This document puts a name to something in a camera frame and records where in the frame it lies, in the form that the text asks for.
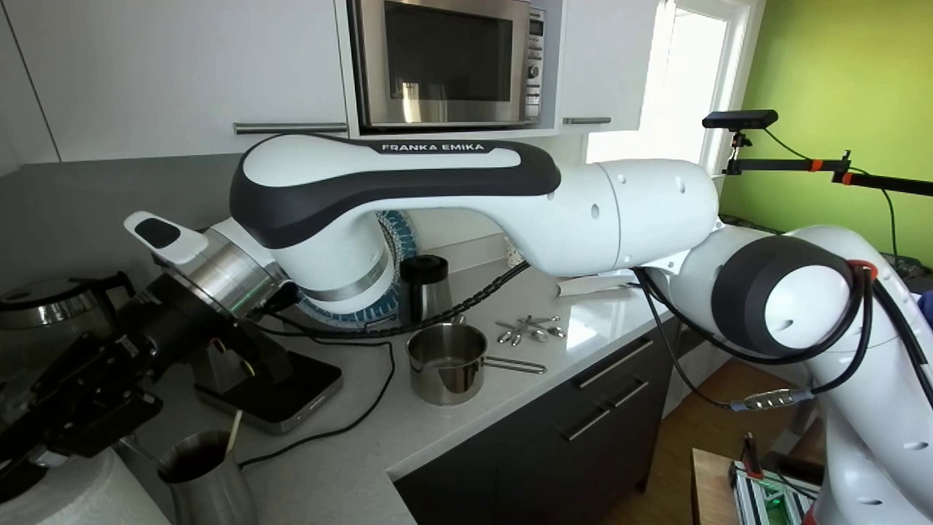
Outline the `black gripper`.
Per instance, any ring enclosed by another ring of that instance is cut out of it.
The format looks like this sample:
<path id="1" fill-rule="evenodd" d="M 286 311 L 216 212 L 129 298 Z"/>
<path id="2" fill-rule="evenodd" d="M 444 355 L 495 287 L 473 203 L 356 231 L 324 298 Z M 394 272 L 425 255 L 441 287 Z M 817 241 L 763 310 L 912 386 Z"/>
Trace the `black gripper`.
<path id="1" fill-rule="evenodd" d="M 31 491 L 56 459 L 93 459 L 160 411 L 148 392 L 168 365 L 214 339 L 256 376 L 284 378 L 288 358 L 266 335 L 157 278 L 116 311 L 109 339 L 82 335 L 28 387 L 26 411 L 0 432 L 0 502 Z"/>

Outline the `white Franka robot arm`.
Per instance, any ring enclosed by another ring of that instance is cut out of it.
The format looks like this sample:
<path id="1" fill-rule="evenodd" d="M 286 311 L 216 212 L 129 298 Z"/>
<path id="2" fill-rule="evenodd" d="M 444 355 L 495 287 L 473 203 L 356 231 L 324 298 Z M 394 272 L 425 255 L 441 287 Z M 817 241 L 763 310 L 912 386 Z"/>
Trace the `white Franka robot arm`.
<path id="1" fill-rule="evenodd" d="M 125 231 L 160 263 L 129 327 L 78 341 L 78 365 L 2 432 L 2 469 L 40 475 L 157 415 L 142 381 L 286 282 L 356 311 L 394 282 L 383 211 L 473 211 L 550 278 L 633 272 L 673 316 L 749 361 L 803 361 L 826 415 L 817 525 L 929 525 L 929 322 L 855 231 L 791 233 L 718 220 L 684 161 L 559 166 L 528 144 L 284 135 L 249 150 L 231 215 L 187 231 L 138 211 Z"/>

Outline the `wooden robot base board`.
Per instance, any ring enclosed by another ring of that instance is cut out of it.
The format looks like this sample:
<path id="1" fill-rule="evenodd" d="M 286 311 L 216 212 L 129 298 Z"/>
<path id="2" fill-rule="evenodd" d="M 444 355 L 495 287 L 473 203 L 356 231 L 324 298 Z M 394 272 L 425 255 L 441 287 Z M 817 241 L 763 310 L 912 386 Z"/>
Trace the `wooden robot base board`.
<path id="1" fill-rule="evenodd" d="M 819 488 L 718 453 L 690 453 L 695 525 L 817 525 Z"/>

